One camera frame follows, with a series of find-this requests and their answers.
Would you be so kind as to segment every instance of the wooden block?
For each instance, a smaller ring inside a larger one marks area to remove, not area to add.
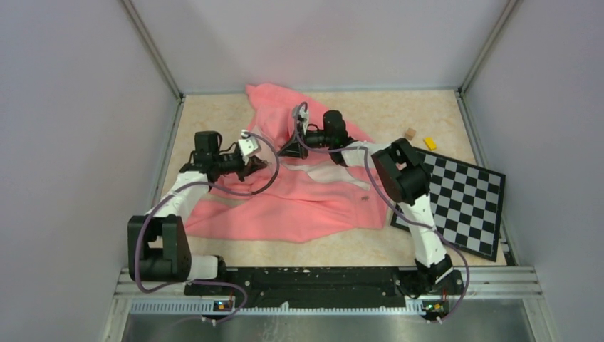
[[[405,139],[411,141],[413,140],[413,137],[415,136],[415,130],[413,128],[408,128],[407,132],[405,132]]]
[[[425,138],[424,143],[426,144],[426,146],[428,147],[429,150],[431,150],[431,151],[436,150],[436,144],[434,143],[432,138]]]

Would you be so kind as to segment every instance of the white wall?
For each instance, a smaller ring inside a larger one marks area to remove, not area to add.
[[[508,175],[509,233],[564,341],[604,337],[603,16],[600,0],[525,1],[469,92],[489,164]]]
[[[459,86],[506,0],[134,0],[185,93]]]
[[[117,0],[0,16],[0,340],[96,341],[175,99]]]

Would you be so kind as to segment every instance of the metal frame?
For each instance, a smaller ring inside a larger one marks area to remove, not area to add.
[[[170,162],[170,156],[172,154],[172,148],[174,147],[176,132],[179,125],[179,120],[184,107],[184,94],[178,87],[174,77],[170,73],[164,58],[162,57],[159,49],[157,48],[153,38],[151,37],[147,27],[140,18],[132,0],[119,0],[123,5],[126,13],[132,21],[135,30],[139,34],[139,37],[149,52],[150,58],[157,66],[160,75],[162,76],[165,83],[170,88],[170,91],[178,99],[178,106],[175,113],[175,117],[170,128],[168,135],[168,141],[166,148],[163,151],[162,164],[160,171],[155,182],[155,188],[152,194],[152,201],[155,203],[161,195],[163,182],[167,171],[167,166]],[[480,51],[477,59],[470,68],[466,75],[463,83],[457,89],[455,95],[459,105],[464,125],[472,146],[472,151],[476,158],[479,166],[487,167],[488,161],[482,143],[480,141],[479,134],[474,124],[474,119],[470,113],[467,105],[466,93],[471,88],[477,73],[483,66],[486,58],[489,56],[493,47],[496,45],[501,32],[504,30],[509,22],[512,14],[515,13],[521,0],[508,0],[507,4],[501,13],[498,21],[495,23],[493,30],[491,31],[488,39],[486,40],[484,47]],[[511,245],[511,250],[516,250],[514,247],[514,240],[508,239],[509,236],[505,235],[505,217],[501,222],[501,231],[504,233],[504,237],[507,242]],[[468,295],[465,300],[484,300],[484,299],[522,299],[526,313],[533,331],[533,336],[536,341],[559,341],[559,337],[554,325],[553,319],[548,310],[547,304],[543,297],[541,286],[538,282],[536,272],[533,267],[524,266],[496,266],[496,267],[470,267],[472,278],[469,285]],[[141,293],[136,284],[132,282],[128,275],[127,269],[123,269],[118,280],[118,285],[115,289],[111,309],[108,320],[105,325],[102,341],[120,342],[122,340],[125,329],[127,328],[127,319],[130,314],[132,304],[140,299],[179,299],[180,301],[184,298],[183,285],[169,286],[168,288],[162,289],[154,294],[143,294]],[[429,296],[424,296],[422,299],[430,300]],[[242,310],[240,315],[246,315],[253,313],[253,309]]]

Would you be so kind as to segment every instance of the checkerboard black border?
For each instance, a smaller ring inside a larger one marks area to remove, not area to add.
[[[473,249],[467,248],[465,246],[462,246],[461,244],[457,244],[455,242],[451,242],[451,244],[453,244],[453,246],[455,246],[455,248],[459,249],[460,251],[464,251],[464,252],[468,252],[470,254],[476,255],[478,257],[481,257],[483,259],[487,259],[489,261],[497,261],[497,252],[499,251],[499,230],[501,228],[501,212],[503,210],[503,204],[504,204],[504,191],[505,191],[505,185],[506,185],[506,175],[499,173],[499,172],[495,172],[495,171],[491,171],[488,169],[485,169],[484,167],[480,167],[477,165],[472,165],[469,164],[467,162],[462,162],[461,160],[457,160],[454,158],[450,158],[444,155],[439,155],[438,153],[434,153],[434,152],[430,152],[430,151],[426,151],[423,150],[421,148],[415,147],[415,150],[417,152],[420,153],[425,153],[427,155],[433,155],[436,158],[442,158],[444,160],[450,160],[452,162],[456,162],[459,165],[463,165],[466,167],[473,167],[475,169],[478,169],[478,171],[483,171],[489,174],[493,174],[493,175],[497,175],[500,176],[501,178],[501,186],[499,187],[499,198],[497,199],[497,211],[496,211],[496,217],[495,217],[495,232],[493,233],[493,248],[491,250],[491,255],[487,256],[484,253],[481,253],[480,251],[475,251]],[[406,232],[409,231],[409,228],[406,226],[403,226],[401,224],[399,224],[397,222],[397,215],[395,213],[392,213],[392,219],[390,220],[390,225],[393,226],[394,228],[398,228],[398,229],[402,229],[405,230]]]

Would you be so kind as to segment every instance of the pink fabric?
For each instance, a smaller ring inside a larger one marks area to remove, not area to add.
[[[256,110],[247,129],[261,133],[277,150],[291,137],[291,111],[299,103],[308,102],[310,122],[320,128],[323,114],[329,109],[294,90],[269,83],[248,85],[246,92]],[[346,128],[351,137],[372,141],[356,125],[347,122]],[[267,146],[262,146],[259,157],[274,163]],[[305,160],[289,157],[280,160],[281,169],[275,183],[265,192],[247,197],[245,203],[231,207],[209,199],[200,201],[186,222],[187,233],[215,239],[306,242],[354,227],[381,229],[384,226],[386,204],[369,186],[362,167],[348,167],[343,171],[328,155],[313,152]],[[218,183],[237,192],[251,192],[263,187],[273,171],[274,165],[250,175],[244,182],[238,181],[236,175],[227,175]],[[347,177],[341,180],[331,177],[342,172]],[[218,189],[212,193],[243,198]]]

